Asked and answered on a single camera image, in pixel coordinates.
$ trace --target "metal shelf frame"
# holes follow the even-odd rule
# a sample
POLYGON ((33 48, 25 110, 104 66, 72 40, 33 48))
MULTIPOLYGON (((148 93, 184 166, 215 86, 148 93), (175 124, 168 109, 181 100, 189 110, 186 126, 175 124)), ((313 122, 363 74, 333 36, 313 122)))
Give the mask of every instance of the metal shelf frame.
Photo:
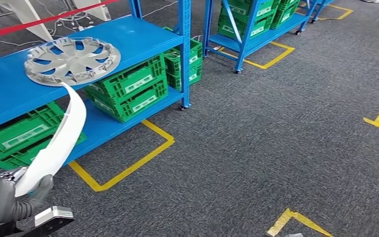
MULTIPOLYGON (((88 139, 75 146, 68 162, 77 159, 104 142, 181 100, 181 108, 190 107, 189 61, 191 0, 179 0, 175 33, 143 20, 139 0, 128 0, 131 15, 76 32, 69 37, 94 37, 111 43, 121 53, 121 62, 110 76, 157 54, 178 46, 181 52, 181 91, 168 88, 168 96, 125 123, 94 108, 85 101, 87 118, 83 128, 88 139)), ((0 124, 67 95, 62 87, 36 84, 24 73, 29 49, 0 58, 0 124)), ((86 84, 74 86, 75 90, 86 84)))
MULTIPOLYGON (((256 12, 258 11, 258 7, 261 3, 265 2, 266 0, 253 0, 252 1, 252 8, 249 13, 248 17, 248 24, 244 32, 244 36, 249 36, 250 32, 252 31, 252 28, 254 26, 254 21, 256 17, 256 12)), ((313 1, 310 3, 310 8, 307 10, 306 15, 300 15, 295 13, 289 20, 284 22, 280 27, 278 27, 275 30, 268 30, 267 32, 253 38, 249 39, 249 37, 244 37, 241 39, 239 35, 239 31, 237 29, 236 23, 233 18, 233 14, 230 10, 229 4, 227 0, 222 0, 222 4, 226 10, 227 17, 229 18, 233 31, 236 34, 237 40, 221 36, 219 34, 211 35, 211 20, 212 20, 212 13, 213 13, 213 0, 206 0, 205 1, 205 13, 204 13, 204 29, 203 29, 203 57, 207 57, 208 52, 213 52, 218 55, 221 55, 223 57, 226 57, 230 60, 236 61, 236 65, 234 67, 235 73, 241 73, 242 71, 242 64, 245 57, 252 54, 253 52, 257 51, 258 49, 262 48, 263 46, 267 45, 271 41, 275 40, 276 38, 280 37, 281 35, 287 33, 288 31, 294 29, 296 26, 300 25, 299 29, 296 32, 296 35, 300 34, 302 31, 305 30, 305 25, 311 16, 311 14, 314 12, 314 9, 317 5, 317 2, 319 0, 313 1), (236 58, 233 58, 231 56, 228 56, 213 47, 210 47, 210 43, 218 44, 219 46, 222 46, 224 48, 230 49, 238 54, 236 58)))

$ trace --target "green plastic crate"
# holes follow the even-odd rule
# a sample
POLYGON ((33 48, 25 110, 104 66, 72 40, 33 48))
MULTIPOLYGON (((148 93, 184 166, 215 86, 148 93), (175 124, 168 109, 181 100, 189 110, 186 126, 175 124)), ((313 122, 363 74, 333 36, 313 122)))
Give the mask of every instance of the green plastic crate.
MULTIPOLYGON (((181 53, 179 49, 172 48, 164 53, 166 72, 179 75, 181 71, 181 53)), ((189 42, 189 67, 192 68, 202 62, 202 44, 194 39, 189 42)))
POLYGON ((168 94, 168 85, 166 77, 164 77, 138 94, 129 97, 122 102, 115 102, 107 97, 98 97, 95 94, 90 94, 86 91, 85 94, 95 107, 110 114, 120 122, 126 122, 153 105, 155 102, 166 97, 168 94))
MULTIPOLYGON (((274 14, 275 10, 265 14, 263 18, 256 20, 250 33, 251 39, 265 33, 270 28, 272 20, 274 18, 274 14)), ((243 38, 247 24, 237 19, 235 19, 234 21, 236 23, 237 29, 239 30, 240 37, 243 38)), ((234 34, 233 27, 231 26, 231 23, 227 15, 220 15, 218 33, 222 36, 227 36, 229 38, 236 39, 236 35, 234 34)))
MULTIPOLYGON (((266 2, 261 3, 258 7, 258 11, 256 14, 256 20, 261 19, 265 14, 276 10, 278 7, 280 0, 268 0, 266 2)), ((235 19, 238 19, 241 22, 247 23, 249 18, 249 12, 251 10, 252 1, 251 0, 229 0, 229 7, 232 12, 232 15, 235 19)), ((222 6, 220 14, 226 15, 227 12, 222 6)))
MULTIPOLYGON (((52 135, 44 137, 19 151, 0 159, 0 168, 4 170, 15 169, 20 166, 28 166, 34 160, 38 152, 47 147, 52 135)), ((85 134, 81 133, 76 144, 86 140, 85 134)))
POLYGON ((284 24, 284 22, 290 19, 296 11, 296 8, 297 5, 292 5, 286 10, 278 10, 271 24, 271 29, 277 29, 280 25, 284 24))
POLYGON ((0 158, 56 132, 64 112, 52 102, 0 125, 0 158))
POLYGON ((149 83, 164 77, 165 60, 160 54, 86 86, 84 90, 99 97, 118 100, 133 96, 146 89, 149 83))
POLYGON ((298 6, 300 3, 300 0, 281 0, 280 4, 278 5, 278 9, 280 11, 285 11, 288 8, 292 7, 293 5, 298 6))
MULTIPOLYGON (((201 79, 201 68, 202 64, 195 66, 189 70, 189 84, 192 85, 201 79)), ((168 85, 177 91, 181 91, 181 74, 172 75, 166 73, 166 78, 168 79, 168 85)))

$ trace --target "gloved hand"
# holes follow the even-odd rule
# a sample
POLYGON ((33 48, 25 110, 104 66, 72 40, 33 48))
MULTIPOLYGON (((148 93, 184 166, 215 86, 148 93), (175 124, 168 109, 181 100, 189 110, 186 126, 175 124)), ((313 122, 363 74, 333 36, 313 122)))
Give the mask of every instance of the gloved hand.
POLYGON ((25 201, 17 201, 15 184, 25 170, 26 168, 22 167, 0 174, 0 225, 23 220, 33 215, 53 188, 53 176, 46 175, 41 179, 33 195, 25 201))

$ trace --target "red strap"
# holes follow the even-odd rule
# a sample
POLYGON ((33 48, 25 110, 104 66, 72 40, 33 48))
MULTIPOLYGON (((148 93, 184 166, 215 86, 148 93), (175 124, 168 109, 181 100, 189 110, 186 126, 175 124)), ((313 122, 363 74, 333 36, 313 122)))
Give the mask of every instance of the red strap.
POLYGON ((32 21, 32 22, 25 23, 25 24, 19 24, 19 25, 15 25, 15 26, 9 26, 9 27, 5 27, 5 28, 1 28, 0 29, 0 36, 9 34, 9 33, 15 32, 15 31, 23 30, 23 29, 26 29, 26 28, 31 27, 31 26, 36 26, 36 25, 41 24, 41 23, 45 23, 45 22, 49 22, 49 21, 55 21, 55 20, 60 19, 62 17, 70 16, 70 15, 79 13, 81 11, 86 11, 86 10, 89 10, 91 8, 102 6, 105 4, 109 4, 109 3, 112 3, 115 1, 118 1, 118 0, 104 0, 101 3, 97 3, 94 5, 87 6, 87 7, 79 8, 79 9, 76 9, 73 11, 68 11, 68 12, 62 13, 62 14, 57 15, 57 16, 51 16, 51 17, 47 17, 47 18, 44 18, 44 19, 41 19, 38 21, 32 21))

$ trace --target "crate label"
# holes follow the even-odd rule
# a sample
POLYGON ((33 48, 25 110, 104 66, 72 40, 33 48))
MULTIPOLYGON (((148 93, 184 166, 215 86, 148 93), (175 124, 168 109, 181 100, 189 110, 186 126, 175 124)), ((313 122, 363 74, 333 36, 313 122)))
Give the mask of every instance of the crate label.
POLYGON ((258 13, 256 13, 256 16, 264 15, 265 13, 270 12, 271 9, 272 8, 269 6, 269 7, 265 8, 265 9, 263 9, 263 10, 260 10, 260 11, 258 11, 258 13))
POLYGON ((99 86, 94 85, 94 84, 90 84, 89 86, 104 94, 104 91, 99 86))
POLYGON ((225 30, 225 31, 228 31, 230 33, 234 33, 233 28, 229 27, 227 25, 223 25, 222 29, 225 30))
POLYGON ((128 87, 125 88, 125 93, 128 94, 130 92, 132 92, 133 90, 139 88, 140 86, 148 83, 149 81, 153 80, 154 78, 152 77, 151 74, 145 76, 143 79, 129 85, 128 87))
POLYGON ((137 111, 141 110, 146 105, 150 104, 151 102, 155 101, 156 99, 157 99, 157 97, 155 95, 153 95, 151 98, 149 98, 149 99, 143 101, 142 103, 134 106, 133 107, 133 112, 137 112, 137 111))
POLYGON ((197 73, 194 74, 194 75, 192 75, 191 77, 189 77, 189 81, 192 81, 192 80, 194 80, 195 78, 197 78, 197 73))
POLYGON ((254 36, 254 35, 256 35, 256 34, 262 32, 262 31, 264 31, 264 29, 265 29, 265 27, 262 26, 262 27, 260 27, 260 28, 258 28, 256 30, 252 31, 251 32, 251 36, 254 36))
POLYGON ((242 15, 246 15, 246 10, 245 9, 242 9, 242 8, 239 8, 239 7, 236 7, 236 6, 232 6, 232 5, 229 5, 230 7, 230 11, 234 11, 236 13, 239 13, 239 14, 242 14, 242 15))
POLYGON ((282 18, 281 22, 287 20, 289 17, 290 17, 289 13, 285 14, 284 17, 282 18))
POLYGON ((192 57, 192 58, 189 60, 189 64, 195 62, 197 59, 198 59, 198 56, 197 56, 197 55, 194 56, 194 57, 192 57))
POLYGON ((111 113, 114 113, 114 110, 113 110, 113 109, 111 109, 108 105, 102 103, 101 101, 99 101, 99 100, 97 100, 97 99, 94 99, 94 102, 95 102, 96 104, 98 104, 99 106, 101 106, 102 108, 104 108, 104 109, 110 111, 111 113))
POLYGON ((49 127, 44 125, 44 124, 39 125, 33 129, 31 129, 30 131, 24 132, 23 134, 2 143, 2 145, 3 145, 3 147, 5 147, 5 149, 11 148, 11 147, 29 139, 30 137, 35 136, 37 134, 40 134, 40 133, 42 133, 48 129, 49 129, 49 127))

